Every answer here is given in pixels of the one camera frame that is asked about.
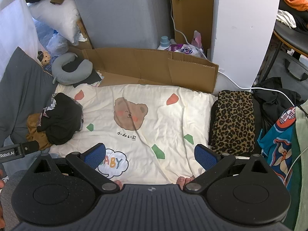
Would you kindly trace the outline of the black bear pattern garment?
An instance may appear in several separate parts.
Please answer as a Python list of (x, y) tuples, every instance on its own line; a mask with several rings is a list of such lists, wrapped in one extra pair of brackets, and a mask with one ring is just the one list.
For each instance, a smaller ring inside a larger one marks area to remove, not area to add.
[(75, 99), (61, 92), (54, 94), (50, 106), (45, 107), (38, 119), (37, 132), (44, 132), (53, 145), (62, 145), (82, 130), (83, 107)]

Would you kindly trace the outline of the brown crumpled garment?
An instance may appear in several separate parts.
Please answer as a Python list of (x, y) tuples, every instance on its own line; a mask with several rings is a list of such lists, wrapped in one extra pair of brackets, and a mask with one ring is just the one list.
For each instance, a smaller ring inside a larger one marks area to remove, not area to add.
[(47, 136), (45, 132), (38, 132), (37, 131), (37, 123), (39, 120), (40, 113), (37, 114), (31, 114), (27, 118), (27, 128), (28, 133), (26, 134), (26, 140), (27, 141), (37, 141), (39, 144), (39, 150), (45, 150), (47, 148), (50, 148), (52, 146), (51, 143), (49, 143)]

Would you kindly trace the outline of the person bare foot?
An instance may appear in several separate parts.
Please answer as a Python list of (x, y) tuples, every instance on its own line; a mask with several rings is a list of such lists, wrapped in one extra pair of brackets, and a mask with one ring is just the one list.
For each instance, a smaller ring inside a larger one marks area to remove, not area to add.
[(195, 179), (194, 176), (190, 178), (185, 178), (181, 176), (177, 179), (177, 185), (179, 185), (180, 189), (183, 190), (183, 187), (187, 185), (188, 183), (190, 183), (191, 181), (193, 181), (194, 179)]

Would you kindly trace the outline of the leopard print garment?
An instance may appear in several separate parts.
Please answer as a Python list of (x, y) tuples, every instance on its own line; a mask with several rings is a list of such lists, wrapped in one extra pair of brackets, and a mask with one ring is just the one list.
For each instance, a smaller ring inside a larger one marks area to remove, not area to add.
[(210, 134), (211, 149), (231, 155), (250, 155), (255, 148), (255, 117), (252, 94), (223, 90), (216, 101)]

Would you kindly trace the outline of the blue patterned garment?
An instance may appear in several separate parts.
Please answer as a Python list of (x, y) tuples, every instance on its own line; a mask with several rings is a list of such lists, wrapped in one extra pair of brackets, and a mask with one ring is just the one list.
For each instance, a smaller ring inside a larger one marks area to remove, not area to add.
[(283, 112), (269, 131), (262, 131), (257, 140), (264, 159), (288, 190), (291, 189), (292, 135), (295, 121), (295, 107), (291, 107)]

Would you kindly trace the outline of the grey blue pillow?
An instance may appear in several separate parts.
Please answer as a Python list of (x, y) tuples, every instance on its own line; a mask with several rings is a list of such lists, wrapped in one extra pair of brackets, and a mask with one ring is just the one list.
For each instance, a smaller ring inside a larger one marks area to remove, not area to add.
[(34, 59), (15, 49), (1, 79), (1, 146), (7, 137), (26, 142), (28, 116), (50, 105), (56, 86)]

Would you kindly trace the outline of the cream bear print quilt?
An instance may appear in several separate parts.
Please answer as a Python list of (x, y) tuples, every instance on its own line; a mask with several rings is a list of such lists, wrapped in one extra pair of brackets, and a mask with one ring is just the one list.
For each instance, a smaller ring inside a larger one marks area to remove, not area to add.
[(83, 107), (82, 130), (50, 152), (61, 157), (106, 148), (97, 170), (124, 184), (174, 184), (197, 177), (198, 144), (208, 145), (212, 94), (166, 85), (59, 85)]

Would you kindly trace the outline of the black garment pile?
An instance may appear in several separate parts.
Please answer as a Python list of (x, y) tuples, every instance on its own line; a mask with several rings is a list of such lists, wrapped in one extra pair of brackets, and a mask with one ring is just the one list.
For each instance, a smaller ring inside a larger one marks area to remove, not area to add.
[(282, 113), (292, 106), (283, 94), (275, 92), (275, 90), (284, 93), (295, 106), (304, 103), (304, 99), (297, 92), (285, 89), (280, 77), (271, 77), (256, 86), (258, 89), (253, 90), (253, 95), (260, 106), (263, 137)]

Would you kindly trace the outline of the black cloth under neck pillow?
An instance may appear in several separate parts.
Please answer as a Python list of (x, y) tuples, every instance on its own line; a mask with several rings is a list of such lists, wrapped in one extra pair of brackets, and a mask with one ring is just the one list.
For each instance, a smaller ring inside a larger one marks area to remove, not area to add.
[(92, 70), (90, 76), (80, 82), (77, 82), (75, 84), (73, 84), (73, 87), (77, 87), (80, 84), (88, 84), (88, 85), (92, 85), (96, 82), (101, 82), (102, 78), (101, 76), (96, 72), (95, 69)]

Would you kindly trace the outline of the brown cardboard box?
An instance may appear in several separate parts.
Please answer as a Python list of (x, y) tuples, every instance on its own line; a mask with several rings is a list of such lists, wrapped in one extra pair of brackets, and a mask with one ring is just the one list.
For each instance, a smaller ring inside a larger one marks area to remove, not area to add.
[(102, 86), (174, 85), (213, 93), (219, 68), (206, 59), (156, 49), (70, 47), (69, 51), (93, 63), (104, 77)]

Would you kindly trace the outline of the small plush bear toy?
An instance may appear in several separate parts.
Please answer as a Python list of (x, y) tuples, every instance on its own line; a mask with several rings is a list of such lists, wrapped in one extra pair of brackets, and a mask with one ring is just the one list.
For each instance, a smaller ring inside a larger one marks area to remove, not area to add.
[(48, 51), (39, 51), (37, 58), (40, 61), (41, 66), (43, 66), (43, 67), (50, 64), (51, 56), (48, 53)]

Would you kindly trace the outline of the blue cap detergent bottle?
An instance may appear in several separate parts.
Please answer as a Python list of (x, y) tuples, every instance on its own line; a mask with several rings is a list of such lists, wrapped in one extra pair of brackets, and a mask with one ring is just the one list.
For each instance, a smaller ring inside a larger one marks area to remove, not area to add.
[(170, 47), (171, 43), (168, 36), (162, 36), (160, 38), (160, 45), (158, 46), (158, 50), (166, 50)]

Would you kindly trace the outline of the white pillow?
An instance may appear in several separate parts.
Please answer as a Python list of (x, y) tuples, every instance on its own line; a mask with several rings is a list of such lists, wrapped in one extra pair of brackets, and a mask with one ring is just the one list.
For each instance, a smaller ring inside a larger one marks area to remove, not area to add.
[(51, 0), (29, 3), (28, 9), (32, 17), (78, 45), (80, 30), (77, 21), (81, 19), (75, 0), (64, 0), (62, 4), (52, 4)]

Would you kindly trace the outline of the black round table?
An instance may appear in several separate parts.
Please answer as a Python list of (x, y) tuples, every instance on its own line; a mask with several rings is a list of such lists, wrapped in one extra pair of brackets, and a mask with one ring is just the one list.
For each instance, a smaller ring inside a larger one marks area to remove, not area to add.
[(279, 43), (268, 66), (265, 67), (261, 74), (261, 82), (267, 79), (267, 76), (271, 71), (275, 60), (278, 57), (281, 47), (284, 44), (300, 55), (307, 57), (307, 35), (297, 32), (294, 29), (290, 29), (279, 21), (275, 22), (273, 33), (278, 38)]

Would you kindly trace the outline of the grey plastic wrapped appliance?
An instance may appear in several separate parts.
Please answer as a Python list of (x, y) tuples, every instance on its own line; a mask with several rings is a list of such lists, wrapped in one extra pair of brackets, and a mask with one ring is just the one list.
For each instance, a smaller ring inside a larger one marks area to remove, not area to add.
[(170, 0), (75, 0), (94, 48), (157, 49), (172, 38)]

